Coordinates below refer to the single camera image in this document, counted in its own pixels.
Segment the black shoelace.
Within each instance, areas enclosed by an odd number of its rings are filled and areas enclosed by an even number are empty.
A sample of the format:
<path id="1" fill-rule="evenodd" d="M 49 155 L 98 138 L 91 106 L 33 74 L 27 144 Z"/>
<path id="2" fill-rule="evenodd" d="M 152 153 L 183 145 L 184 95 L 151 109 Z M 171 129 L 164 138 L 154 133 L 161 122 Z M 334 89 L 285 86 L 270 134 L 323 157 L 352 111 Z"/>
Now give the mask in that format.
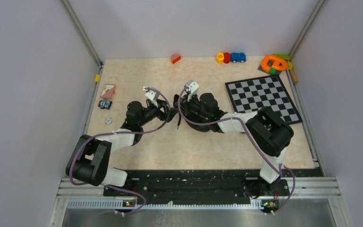
<path id="1" fill-rule="evenodd" d="M 170 116 L 168 117 L 167 122 L 171 122 L 175 117 L 177 119 L 177 129 L 179 129 L 179 126 L 181 124 L 182 117 L 180 116 L 179 109 L 178 109 L 178 100 L 179 95 L 175 94 L 173 97 L 172 107 L 170 108 Z"/>

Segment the black canvas sneaker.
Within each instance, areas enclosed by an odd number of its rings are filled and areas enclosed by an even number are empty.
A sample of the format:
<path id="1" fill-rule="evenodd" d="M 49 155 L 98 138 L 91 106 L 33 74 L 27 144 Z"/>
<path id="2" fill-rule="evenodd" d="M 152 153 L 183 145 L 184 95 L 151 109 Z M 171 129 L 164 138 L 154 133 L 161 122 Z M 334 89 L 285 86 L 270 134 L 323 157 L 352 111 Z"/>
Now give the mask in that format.
<path id="1" fill-rule="evenodd" d="M 199 132 L 216 132 L 216 133 L 222 133 L 222 130 L 218 126 L 217 123 L 209 125 L 208 123 L 216 122 L 220 120 L 222 116 L 227 114 L 227 112 L 224 112 L 223 110 L 220 110 L 217 108 L 215 111 L 193 111 L 189 110 L 188 108 L 183 108 L 182 113 L 188 119 L 189 121 L 186 121 L 186 123 L 194 130 L 197 130 Z"/>

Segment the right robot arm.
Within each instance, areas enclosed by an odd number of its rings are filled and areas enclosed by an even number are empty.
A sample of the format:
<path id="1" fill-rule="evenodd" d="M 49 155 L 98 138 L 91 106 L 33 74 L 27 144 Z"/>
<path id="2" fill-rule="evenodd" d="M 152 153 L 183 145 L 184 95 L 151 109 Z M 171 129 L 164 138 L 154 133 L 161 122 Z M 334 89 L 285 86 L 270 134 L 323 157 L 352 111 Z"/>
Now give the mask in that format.
<path id="1" fill-rule="evenodd" d="M 228 113 L 219 108 L 212 93 L 198 96 L 190 92 L 174 95 L 173 106 L 179 111 L 179 118 L 197 131 L 245 133 L 263 159 L 259 191 L 271 195 L 277 189 L 284 155 L 294 131 L 270 107 L 252 113 Z"/>

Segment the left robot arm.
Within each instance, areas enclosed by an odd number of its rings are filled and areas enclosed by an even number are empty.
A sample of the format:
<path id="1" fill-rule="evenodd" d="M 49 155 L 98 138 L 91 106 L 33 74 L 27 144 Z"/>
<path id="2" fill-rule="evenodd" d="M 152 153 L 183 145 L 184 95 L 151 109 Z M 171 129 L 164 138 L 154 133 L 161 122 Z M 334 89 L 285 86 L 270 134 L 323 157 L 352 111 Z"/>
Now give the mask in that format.
<path id="1" fill-rule="evenodd" d="M 110 167 L 109 159 L 113 152 L 131 147 L 139 143 L 146 132 L 143 126 L 157 118 L 168 123 L 176 115 L 177 110 L 171 108 L 164 100 L 133 101 L 127 105 L 126 118 L 122 126 L 110 133 L 95 136 L 82 135 L 66 166 L 66 175 L 73 184 L 93 186 L 113 185 L 120 195 L 131 193 L 133 183 L 127 179 L 128 174 L 120 169 Z"/>

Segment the orange toy brick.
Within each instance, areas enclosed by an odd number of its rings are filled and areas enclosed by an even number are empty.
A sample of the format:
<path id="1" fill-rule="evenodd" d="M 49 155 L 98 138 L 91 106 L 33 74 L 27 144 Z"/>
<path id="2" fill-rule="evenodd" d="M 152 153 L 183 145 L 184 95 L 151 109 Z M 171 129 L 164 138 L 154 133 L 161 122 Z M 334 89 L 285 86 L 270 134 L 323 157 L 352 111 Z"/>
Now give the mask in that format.
<path id="1" fill-rule="evenodd" d="M 177 63 L 178 61 L 181 60 L 181 58 L 182 58 L 181 55 L 178 54 L 178 53 L 172 54 L 171 57 L 170 57 L 171 64 Z"/>

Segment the yellow toy cylinder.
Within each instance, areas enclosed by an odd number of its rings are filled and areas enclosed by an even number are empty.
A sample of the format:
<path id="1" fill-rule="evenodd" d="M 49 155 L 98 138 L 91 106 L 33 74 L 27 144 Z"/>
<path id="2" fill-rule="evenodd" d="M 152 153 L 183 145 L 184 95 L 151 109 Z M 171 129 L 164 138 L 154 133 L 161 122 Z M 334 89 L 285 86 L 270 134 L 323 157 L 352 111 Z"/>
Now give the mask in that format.
<path id="1" fill-rule="evenodd" d="M 224 53 L 223 52 L 218 52 L 216 54 L 216 62 L 219 64 L 224 63 Z"/>

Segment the pink tangram puzzle box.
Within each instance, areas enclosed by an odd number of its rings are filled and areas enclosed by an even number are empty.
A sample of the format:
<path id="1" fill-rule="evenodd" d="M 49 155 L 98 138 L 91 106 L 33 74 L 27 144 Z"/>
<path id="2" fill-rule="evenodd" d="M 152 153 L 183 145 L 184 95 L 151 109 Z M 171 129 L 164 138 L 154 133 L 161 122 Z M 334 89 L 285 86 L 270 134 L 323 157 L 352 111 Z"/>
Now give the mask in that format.
<path id="1" fill-rule="evenodd" d="M 100 95 L 100 97 L 102 99 L 109 99 L 112 100 L 114 97 L 116 91 L 116 85 L 113 84 L 105 84 L 102 90 L 102 93 Z"/>

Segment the black white checkerboard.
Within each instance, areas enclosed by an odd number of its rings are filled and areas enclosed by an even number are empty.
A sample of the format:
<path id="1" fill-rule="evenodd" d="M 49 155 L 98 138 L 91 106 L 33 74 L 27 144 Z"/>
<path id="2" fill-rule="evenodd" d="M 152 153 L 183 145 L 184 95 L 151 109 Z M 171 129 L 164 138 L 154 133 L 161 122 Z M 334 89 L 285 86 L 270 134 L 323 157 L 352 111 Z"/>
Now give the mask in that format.
<path id="1" fill-rule="evenodd" d="M 238 113 L 251 113 L 269 106 L 287 124 L 303 120 L 279 75 L 226 82 L 232 107 Z"/>

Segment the small blue toy robot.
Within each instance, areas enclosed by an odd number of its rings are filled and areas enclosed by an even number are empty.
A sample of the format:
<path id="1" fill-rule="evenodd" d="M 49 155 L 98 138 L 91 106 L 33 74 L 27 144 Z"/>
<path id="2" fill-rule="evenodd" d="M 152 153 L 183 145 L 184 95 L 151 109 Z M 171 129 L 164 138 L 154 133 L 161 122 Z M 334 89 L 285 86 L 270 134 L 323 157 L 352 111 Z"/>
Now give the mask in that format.
<path id="1" fill-rule="evenodd" d="M 112 104 L 113 104 L 112 100 L 103 99 L 103 100 L 100 100 L 100 101 L 98 102 L 97 106 L 98 106 L 100 109 L 110 110 L 110 108 L 111 108 Z"/>

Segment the red toy cylinder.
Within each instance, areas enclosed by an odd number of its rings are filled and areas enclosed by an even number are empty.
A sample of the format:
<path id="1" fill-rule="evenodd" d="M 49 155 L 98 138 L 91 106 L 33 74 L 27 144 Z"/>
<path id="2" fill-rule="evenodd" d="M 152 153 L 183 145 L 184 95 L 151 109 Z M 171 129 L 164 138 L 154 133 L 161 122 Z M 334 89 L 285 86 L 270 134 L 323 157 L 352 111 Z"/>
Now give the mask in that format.
<path id="1" fill-rule="evenodd" d="M 225 53 L 224 53 L 224 63 L 225 63 L 225 64 L 229 64 L 229 63 L 230 63 L 230 60 L 231 60 L 231 55 L 230 55 L 230 53 L 225 52 Z"/>

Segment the blue toy car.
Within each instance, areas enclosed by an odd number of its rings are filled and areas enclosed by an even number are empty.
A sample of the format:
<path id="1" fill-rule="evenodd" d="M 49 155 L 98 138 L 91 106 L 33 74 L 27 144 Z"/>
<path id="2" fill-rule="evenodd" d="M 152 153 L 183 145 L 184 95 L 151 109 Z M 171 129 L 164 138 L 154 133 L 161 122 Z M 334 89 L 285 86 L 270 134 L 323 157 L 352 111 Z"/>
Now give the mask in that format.
<path id="1" fill-rule="evenodd" d="M 230 62 L 232 63 L 244 63 L 246 62 L 246 55 L 243 52 L 230 53 Z"/>

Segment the green toy block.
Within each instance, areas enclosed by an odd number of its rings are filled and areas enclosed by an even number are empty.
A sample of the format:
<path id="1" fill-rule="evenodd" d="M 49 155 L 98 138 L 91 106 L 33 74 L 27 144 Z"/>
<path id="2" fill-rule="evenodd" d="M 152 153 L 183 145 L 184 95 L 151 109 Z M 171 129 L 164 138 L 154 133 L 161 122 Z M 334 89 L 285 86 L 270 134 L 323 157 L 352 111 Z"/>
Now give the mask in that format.
<path id="1" fill-rule="evenodd" d="M 291 59 L 290 55 L 288 55 L 288 54 L 274 53 L 273 55 L 276 57 L 279 57 L 285 61 L 290 61 L 290 59 Z"/>

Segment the wooden block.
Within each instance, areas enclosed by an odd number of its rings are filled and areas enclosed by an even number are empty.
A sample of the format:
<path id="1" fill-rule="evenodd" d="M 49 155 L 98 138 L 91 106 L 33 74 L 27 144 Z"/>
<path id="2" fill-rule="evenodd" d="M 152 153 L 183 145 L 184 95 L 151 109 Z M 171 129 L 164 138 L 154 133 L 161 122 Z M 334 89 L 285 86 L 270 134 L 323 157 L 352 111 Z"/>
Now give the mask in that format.
<path id="1" fill-rule="evenodd" d="M 298 75 L 295 73 L 295 71 L 294 71 L 294 70 L 289 70 L 289 72 L 290 72 L 290 75 L 291 75 L 292 82 L 293 82 L 294 84 L 297 84 L 297 83 L 299 82 L 299 77 L 298 77 Z"/>

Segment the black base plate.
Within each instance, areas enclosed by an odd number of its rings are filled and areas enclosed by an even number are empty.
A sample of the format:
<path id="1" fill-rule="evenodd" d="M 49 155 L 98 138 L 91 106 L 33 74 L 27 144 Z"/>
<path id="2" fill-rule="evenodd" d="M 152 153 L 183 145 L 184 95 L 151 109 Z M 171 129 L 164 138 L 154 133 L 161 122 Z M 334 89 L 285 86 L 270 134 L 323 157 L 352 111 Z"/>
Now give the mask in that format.
<path id="1" fill-rule="evenodd" d="M 260 196 L 287 196 L 291 188 L 283 179 L 268 185 L 258 169 L 235 170 L 128 170 L 124 189 L 141 194 L 147 204 L 233 205 L 248 204 Z"/>

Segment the aluminium frame rail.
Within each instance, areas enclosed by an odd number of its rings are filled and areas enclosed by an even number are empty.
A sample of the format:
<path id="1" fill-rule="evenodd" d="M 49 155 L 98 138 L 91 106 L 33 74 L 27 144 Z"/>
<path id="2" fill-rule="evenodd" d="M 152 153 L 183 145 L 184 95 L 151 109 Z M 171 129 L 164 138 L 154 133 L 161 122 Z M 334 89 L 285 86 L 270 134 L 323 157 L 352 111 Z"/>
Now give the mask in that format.
<path id="1" fill-rule="evenodd" d="M 103 62 L 98 56 L 97 51 L 95 50 L 91 40 L 89 39 L 85 29 L 82 26 L 82 23 L 80 22 L 75 10 L 73 9 L 71 3 L 69 0 L 59 0 L 62 7 L 64 8 L 66 14 L 68 15 L 73 27 L 75 28 L 76 33 L 80 37 L 84 47 L 86 48 L 87 52 L 95 62 L 95 64 L 98 67 L 101 67 L 103 65 Z"/>

